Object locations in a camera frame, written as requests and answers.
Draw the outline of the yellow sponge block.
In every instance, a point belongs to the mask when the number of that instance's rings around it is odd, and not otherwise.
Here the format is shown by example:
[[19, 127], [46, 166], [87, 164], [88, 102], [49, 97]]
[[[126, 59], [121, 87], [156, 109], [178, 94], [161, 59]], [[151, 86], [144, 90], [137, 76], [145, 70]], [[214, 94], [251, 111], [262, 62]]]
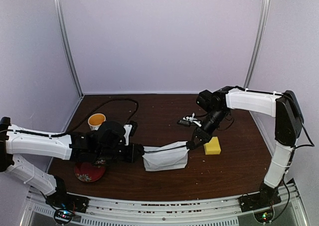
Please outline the yellow sponge block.
[[219, 155], [221, 153], [221, 147], [218, 137], [212, 137], [208, 143], [204, 144], [205, 155]]

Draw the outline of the white drawstring pouch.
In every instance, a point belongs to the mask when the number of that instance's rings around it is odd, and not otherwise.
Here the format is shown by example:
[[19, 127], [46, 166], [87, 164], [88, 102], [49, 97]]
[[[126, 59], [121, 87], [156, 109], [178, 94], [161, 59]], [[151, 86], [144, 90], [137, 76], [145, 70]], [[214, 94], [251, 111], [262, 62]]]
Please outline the white drawstring pouch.
[[147, 172], [184, 169], [188, 162], [187, 141], [178, 141], [162, 147], [144, 146], [144, 168]]

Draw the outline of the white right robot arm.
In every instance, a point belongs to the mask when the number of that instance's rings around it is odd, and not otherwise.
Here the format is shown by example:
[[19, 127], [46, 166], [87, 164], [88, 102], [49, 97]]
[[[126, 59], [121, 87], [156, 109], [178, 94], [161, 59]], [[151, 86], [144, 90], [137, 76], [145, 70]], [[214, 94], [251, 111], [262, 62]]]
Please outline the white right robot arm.
[[275, 151], [260, 192], [255, 197], [259, 206], [267, 206], [275, 198], [276, 190], [291, 166], [296, 143], [304, 128], [304, 117], [295, 93], [291, 90], [277, 93], [225, 86], [214, 92], [201, 91], [196, 103], [207, 115], [186, 144], [190, 150], [208, 143], [231, 110], [246, 110], [274, 118]]

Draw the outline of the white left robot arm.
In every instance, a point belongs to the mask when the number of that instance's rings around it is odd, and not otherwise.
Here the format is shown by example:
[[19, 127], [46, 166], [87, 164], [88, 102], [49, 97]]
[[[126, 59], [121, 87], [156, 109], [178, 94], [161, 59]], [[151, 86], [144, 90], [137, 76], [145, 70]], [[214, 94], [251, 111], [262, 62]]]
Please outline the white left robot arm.
[[105, 121], [87, 133], [50, 133], [21, 128], [10, 118], [0, 121], [0, 170], [16, 176], [52, 198], [61, 208], [72, 203], [64, 181], [49, 175], [22, 157], [22, 154], [49, 156], [62, 160], [101, 165], [113, 160], [133, 163], [144, 153], [141, 144], [130, 142], [137, 123], [121, 125]]

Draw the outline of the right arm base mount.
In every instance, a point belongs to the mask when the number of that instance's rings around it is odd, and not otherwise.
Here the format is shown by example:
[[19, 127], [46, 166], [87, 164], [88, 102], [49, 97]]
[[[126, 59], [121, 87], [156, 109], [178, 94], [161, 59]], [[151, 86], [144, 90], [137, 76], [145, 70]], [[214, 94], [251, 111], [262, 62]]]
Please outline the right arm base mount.
[[282, 200], [280, 196], [272, 198], [264, 197], [265, 195], [258, 192], [253, 194], [244, 194], [238, 198], [241, 212], [255, 211], [279, 204]]

